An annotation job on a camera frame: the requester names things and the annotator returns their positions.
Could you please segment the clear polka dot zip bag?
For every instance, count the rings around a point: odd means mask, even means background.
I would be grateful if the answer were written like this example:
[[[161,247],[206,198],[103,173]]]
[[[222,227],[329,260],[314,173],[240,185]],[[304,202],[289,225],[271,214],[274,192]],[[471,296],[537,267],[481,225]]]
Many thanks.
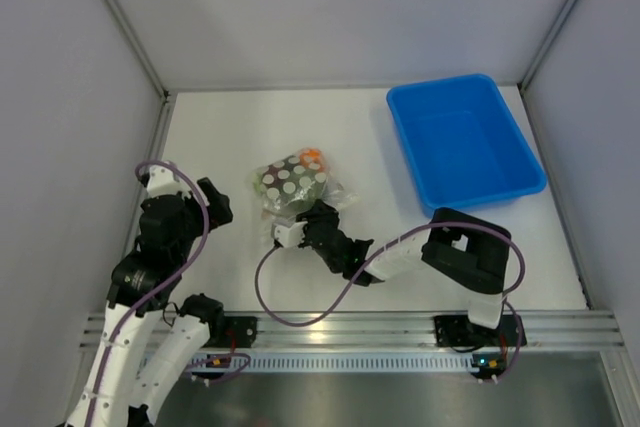
[[[321,200],[338,211],[360,201],[360,195],[337,176],[325,153],[302,147],[254,168],[246,185],[258,209],[258,233],[268,237],[275,221],[290,221]]]

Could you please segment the orange toy fruit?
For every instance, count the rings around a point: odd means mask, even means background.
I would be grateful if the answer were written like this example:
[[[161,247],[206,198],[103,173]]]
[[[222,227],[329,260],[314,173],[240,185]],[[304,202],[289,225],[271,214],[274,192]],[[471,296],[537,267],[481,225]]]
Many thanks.
[[[302,150],[300,154],[301,161],[306,164],[318,163],[322,164],[325,162],[325,157],[323,152],[320,149],[316,148],[305,148]]]

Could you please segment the lime green toy fruit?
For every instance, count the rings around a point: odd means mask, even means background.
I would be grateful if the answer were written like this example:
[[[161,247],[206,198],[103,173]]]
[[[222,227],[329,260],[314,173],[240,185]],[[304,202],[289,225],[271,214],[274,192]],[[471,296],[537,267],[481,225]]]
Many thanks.
[[[251,175],[251,186],[254,193],[258,196],[262,195],[265,191],[265,184],[262,182],[264,177],[263,172],[255,171]]]

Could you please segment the green netted toy melon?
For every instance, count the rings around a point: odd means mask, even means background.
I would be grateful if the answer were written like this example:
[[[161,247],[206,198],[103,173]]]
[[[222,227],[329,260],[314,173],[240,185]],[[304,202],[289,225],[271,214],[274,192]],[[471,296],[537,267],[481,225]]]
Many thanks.
[[[323,196],[327,179],[324,172],[316,171],[302,175],[290,173],[287,178],[278,173],[267,187],[266,208],[279,215],[307,210]]]

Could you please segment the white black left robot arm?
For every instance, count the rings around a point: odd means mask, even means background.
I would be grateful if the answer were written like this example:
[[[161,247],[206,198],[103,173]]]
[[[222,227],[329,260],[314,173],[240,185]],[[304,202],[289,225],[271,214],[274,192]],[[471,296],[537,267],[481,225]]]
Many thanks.
[[[134,247],[114,268],[100,344],[67,426],[151,426],[167,394],[201,346],[226,333],[221,302],[187,298],[169,338],[143,367],[156,324],[208,234],[233,220],[230,200],[207,177],[182,181],[164,169],[142,176]]]

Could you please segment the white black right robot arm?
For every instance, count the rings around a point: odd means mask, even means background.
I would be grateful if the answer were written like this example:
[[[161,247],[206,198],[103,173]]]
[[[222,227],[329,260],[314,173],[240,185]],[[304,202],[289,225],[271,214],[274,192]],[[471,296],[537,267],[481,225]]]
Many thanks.
[[[301,226],[298,246],[312,249],[332,273],[368,287],[431,269],[462,289],[471,339],[488,344],[501,335],[509,255],[523,259],[505,228],[442,207],[430,223],[370,253],[373,242],[348,237],[340,229],[337,210],[323,201],[316,201],[295,221]]]

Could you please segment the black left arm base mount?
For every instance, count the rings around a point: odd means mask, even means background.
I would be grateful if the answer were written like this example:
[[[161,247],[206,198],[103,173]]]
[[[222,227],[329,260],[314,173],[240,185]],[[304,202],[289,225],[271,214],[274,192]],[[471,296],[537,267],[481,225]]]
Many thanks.
[[[224,318],[221,327],[205,344],[206,347],[226,349],[250,349],[257,338],[258,318],[251,315],[231,315]]]

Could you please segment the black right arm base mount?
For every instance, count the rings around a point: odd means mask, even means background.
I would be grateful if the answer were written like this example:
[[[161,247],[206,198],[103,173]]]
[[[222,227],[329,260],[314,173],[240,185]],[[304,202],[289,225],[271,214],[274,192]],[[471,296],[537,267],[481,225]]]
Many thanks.
[[[505,315],[496,329],[489,329],[471,323],[466,315],[439,315],[434,318],[436,345],[460,349],[515,347],[521,335],[518,320],[518,316]],[[521,336],[525,345],[526,335]]]

